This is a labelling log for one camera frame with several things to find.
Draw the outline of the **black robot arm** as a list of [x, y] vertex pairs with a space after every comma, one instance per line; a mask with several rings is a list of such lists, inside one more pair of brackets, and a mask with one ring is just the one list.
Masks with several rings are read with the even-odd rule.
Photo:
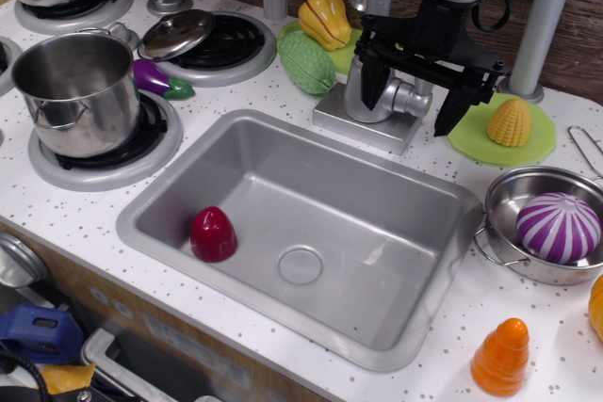
[[422, 0], [416, 16], [366, 13], [345, 88], [344, 106], [356, 121], [375, 123], [393, 113], [422, 117], [435, 86], [448, 95], [434, 124], [448, 135], [472, 105], [489, 103], [506, 65], [466, 31], [481, 26], [482, 0]]

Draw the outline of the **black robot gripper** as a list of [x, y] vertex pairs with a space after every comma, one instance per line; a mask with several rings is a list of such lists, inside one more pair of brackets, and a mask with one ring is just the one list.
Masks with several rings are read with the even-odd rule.
[[391, 73], [386, 64], [450, 89], [434, 123], [436, 137], [447, 136], [470, 106], [488, 104], [507, 67], [467, 33], [467, 22], [479, 19], [479, 4], [422, 0], [415, 17], [364, 15], [355, 48], [363, 63], [364, 105], [373, 110], [385, 91]]

